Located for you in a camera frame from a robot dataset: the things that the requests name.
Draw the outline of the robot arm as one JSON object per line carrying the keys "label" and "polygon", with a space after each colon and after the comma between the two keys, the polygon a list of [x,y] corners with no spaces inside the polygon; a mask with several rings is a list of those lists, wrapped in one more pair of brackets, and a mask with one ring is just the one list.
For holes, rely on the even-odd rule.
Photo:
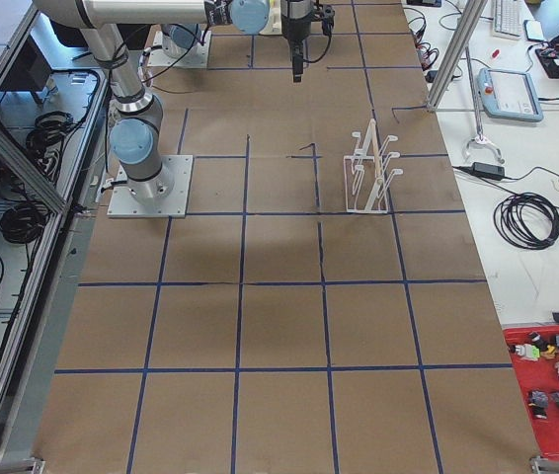
{"label": "robot arm", "polygon": [[79,30],[98,64],[108,72],[120,121],[109,135],[111,147],[126,174],[130,198],[150,206],[159,204],[181,184],[170,159],[157,150],[163,109],[127,56],[118,26],[233,25],[246,35],[266,26],[267,1],[39,1],[37,8],[56,23]]}

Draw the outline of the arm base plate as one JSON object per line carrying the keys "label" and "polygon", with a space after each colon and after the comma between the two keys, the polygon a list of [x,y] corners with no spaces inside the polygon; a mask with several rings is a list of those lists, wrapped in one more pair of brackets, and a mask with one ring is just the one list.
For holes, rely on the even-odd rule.
{"label": "arm base plate", "polygon": [[170,37],[157,31],[152,44],[141,55],[142,67],[177,67],[206,69],[210,49],[211,33],[208,33],[204,44],[195,43],[190,51],[186,46],[175,44]]}
{"label": "arm base plate", "polygon": [[192,155],[162,155],[162,169],[151,181],[137,182],[120,164],[108,206],[112,218],[184,218],[193,174]]}

